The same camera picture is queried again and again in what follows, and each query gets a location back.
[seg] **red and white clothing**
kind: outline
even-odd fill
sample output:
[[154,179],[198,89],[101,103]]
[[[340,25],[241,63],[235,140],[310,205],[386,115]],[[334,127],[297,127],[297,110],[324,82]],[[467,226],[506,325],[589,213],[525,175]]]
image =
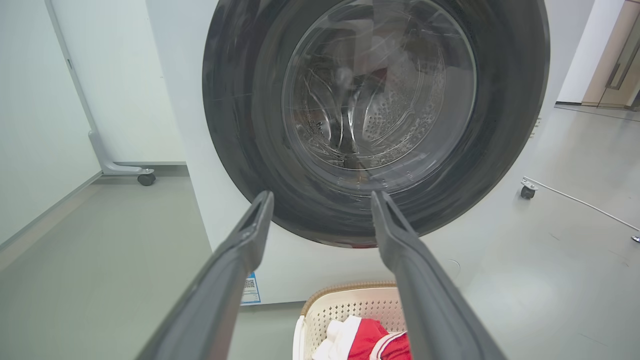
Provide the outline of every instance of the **red and white clothing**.
[[332,320],[326,339],[313,360],[411,360],[409,338],[404,332],[389,333],[379,321],[349,316]]

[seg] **black caster wheel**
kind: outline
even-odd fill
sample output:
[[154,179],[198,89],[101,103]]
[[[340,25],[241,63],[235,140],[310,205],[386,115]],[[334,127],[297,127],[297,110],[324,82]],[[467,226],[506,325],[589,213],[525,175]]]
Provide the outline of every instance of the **black caster wheel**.
[[523,199],[531,199],[535,194],[536,194],[536,190],[531,190],[526,186],[523,186],[522,190],[520,190],[520,197]]
[[154,174],[142,174],[138,176],[138,182],[142,184],[142,186],[149,186],[154,183],[156,180],[156,176]]

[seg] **basket rim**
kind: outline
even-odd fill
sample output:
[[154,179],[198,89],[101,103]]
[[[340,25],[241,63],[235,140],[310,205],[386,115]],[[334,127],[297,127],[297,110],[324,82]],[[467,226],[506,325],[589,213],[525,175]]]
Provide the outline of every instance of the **basket rim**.
[[311,308],[311,305],[313,305],[313,303],[317,299],[320,299],[321,297],[327,294],[338,293],[340,291],[348,291],[348,290],[373,289],[373,288],[396,288],[396,287],[397,286],[395,281],[364,281],[364,282],[352,282],[350,284],[329,286],[311,295],[311,297],[305,302],[305,305],[302,307],[302,311],[300,315],[306,317],[308,310]]

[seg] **washing machine door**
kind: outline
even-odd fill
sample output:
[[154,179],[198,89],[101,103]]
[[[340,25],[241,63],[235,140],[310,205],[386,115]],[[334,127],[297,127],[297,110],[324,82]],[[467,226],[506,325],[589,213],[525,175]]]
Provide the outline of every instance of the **washing machine door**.
[[500,181],[548,61],[542,1],[220,0],[203,100],[248,200],[271,190],[285,229],[375,247],[373,190],[423,235]]

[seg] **white plastic basket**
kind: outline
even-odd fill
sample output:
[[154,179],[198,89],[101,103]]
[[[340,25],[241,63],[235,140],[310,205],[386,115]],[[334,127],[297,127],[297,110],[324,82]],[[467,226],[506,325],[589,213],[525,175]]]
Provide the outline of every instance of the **white plastic basket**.
[[302,308],[293,334],[293,360],[311,360],[331,320],[349,315],[380,321],[388,332],[405,331],[400,294],[393,281],[332,286],[315,293]]

